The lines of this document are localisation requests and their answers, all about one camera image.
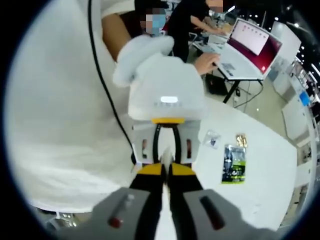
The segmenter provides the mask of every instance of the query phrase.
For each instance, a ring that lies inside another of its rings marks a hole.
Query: white shirt
[[[128,88],[112,83],[115,63],[101,19],[134,0],[93,0],[95,46],[105,83],[130,135]],[[133,179],[131,148],[102,87],[90,45],[88,0],[53,0],[27,31],[5,96],[5,140],[26,200],[48,211],[84,213]]]

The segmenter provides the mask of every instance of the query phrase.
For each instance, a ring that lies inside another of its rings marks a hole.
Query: black wire
[[[239,104],[238,106],[235,106],[234,108],[236,109],[236,108],[238,108],[238,107],[241,107],[241,106],[243,106],[243,105],[251,102],[251,101],[252,101],[253,99],[255,99],[256,97],[258,97],[258,96],[262,93],[262,91],[264,90],[264,86],[263,86],[263,84],[262,84],[260,81],[259,81],[259,84],[261,85],[261,90],[260,90],[256,95],[254,95],[250,100],[248,100],[248,101],[246,101],[246,102],[244,102],[244,103],[241,103],[241,104]]]
[[[247,89],[247,91],[246,91],[246,99],[245,99],[246,104],[245,104],[244,110],[243,110],[244,113],[246,113],[246,109],[247,109],[247,105],[248,105],[248,97],[249,97],[250,85],[251,85],[251,81],[249,81],[249,86],[248,86],[248,89]]]
[[[126,130],[124,129],[123,125],[121,124],[121,121],[120,121],[119,116],[117,114],[117,110],[115,108],[114,101],[111,98],[111,95],[109,93],[109,90],[108,90],[108,88],[106,86],[106,83],[105,83],[104,78],[103,78],[102,73],[101,73],[101,69],[100,69],[99,62],[98,62],[98,57],[97,57],[97,52],[96,52],[95,41],[94,41],[94,34],[93,34],[93,30],[92,30],[92,13],[91,13],[91,9],[92,9],[92,0],[88,0],[88,27],[89,27],[90,43],[91,43],[91,47],[92,47],[92,54],[93,54],[93,58],[94,58],[96,71],[98,72],[98,75],[99,75],[101,84],[103,86],[103,89],[104,89],[104,91],[105,91],[105,93],[106,93],[106,95],[107,95],[107,97],[108,97],[108,99],[110,101],[114,117],[115,117],[119,127],[121,128],[126,140],[128,141],[132,151],[133,151],[133,147],[132,147],[131,141],[130,141],[130,139],[128,137],[128,134],[126,133]]]

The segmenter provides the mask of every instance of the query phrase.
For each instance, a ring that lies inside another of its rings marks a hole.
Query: small packet
[[[222,184],[243,184],[246,176],[246,148],[225,145]]]
[[[217,149],[219,147],[221,136],[215,131],[209,129],[204,136],[203,145]]]
[[[248,146],[247,144],[247,138],[246,138],[246,135],[245,134],[237,134],[235,136],[235,139],[236,139],[236,142],[237,142],[237,145],[239,147],[244,147],[246,148]]]

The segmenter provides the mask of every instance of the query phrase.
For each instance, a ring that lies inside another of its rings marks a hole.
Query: snack package
[[[217,149],[221,136],[215,131],[209,129],[204,136],[203,145]]]
[[[225,145],[222,184],[242,184],[246,173],[246,148]]]

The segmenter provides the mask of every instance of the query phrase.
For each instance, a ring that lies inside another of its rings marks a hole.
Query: white table
[[[296,148],[241,111],[211,98],[207,98],[206,103],[207,116],[201,121],[198,139],[202,143],[211,129],[221,135],[221,142],[218,149],[200,145],[192,167],[200,183],[204,189],[213,189],[237,206],[242,218],[254,227],[277,230],[288,210],[295,186]],[[169,129],[161,130],[159,154],[166,148],[163,145],[170,146],[175,152],[174,137],[169,132]],[[221,184],[225,144],[236,145],[236,134],[239,133],[244,133],[248,141],[245,182]],[[156,239],[175,239],[169,201],[166,197],[162,199]]]
[[[264,75],[259,69],[234,47],[228,43],[216,44],[214,39],[219,38],[218,36],[214,36],[214,38],[210,36],[210,38],[208,44],[194,42],[192,45],[204,53],[210,52],[220,55],[220,61],[217,63],[219,71],[226,80],[234,82],[223,101],[224,103],[228,102],[241,81],[262,81],[264,79]]]

